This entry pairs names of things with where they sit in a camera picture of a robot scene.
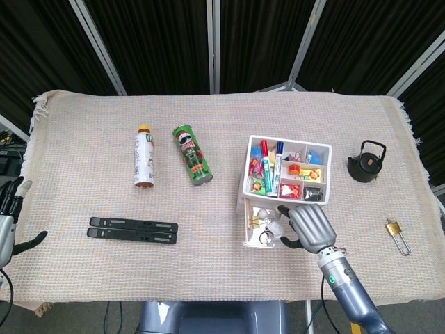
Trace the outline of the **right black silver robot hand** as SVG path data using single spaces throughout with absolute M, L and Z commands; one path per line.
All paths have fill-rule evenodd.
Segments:
M 294 241 L 285 236 L 280 237 L 286 247 L 302 248 L 309 253 L 318 254 L 335 245 L 337 234 L 319 205 L 301 205 L 294 209 L 278 205 L 277 211 L 289 219 L 289 225 L 297 235 Z

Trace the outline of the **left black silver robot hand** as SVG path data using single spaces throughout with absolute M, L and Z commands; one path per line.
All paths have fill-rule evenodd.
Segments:
M 4 268 L 13 256 L 41 244 L 48 234 L 47 231 L 42 231 L 30 241 L 15 243 L 17 222 L 24 198 L 31 186 L 32 181 L 24 180 L 23 176 L 7 181 L 1 186 L 1 268 Z

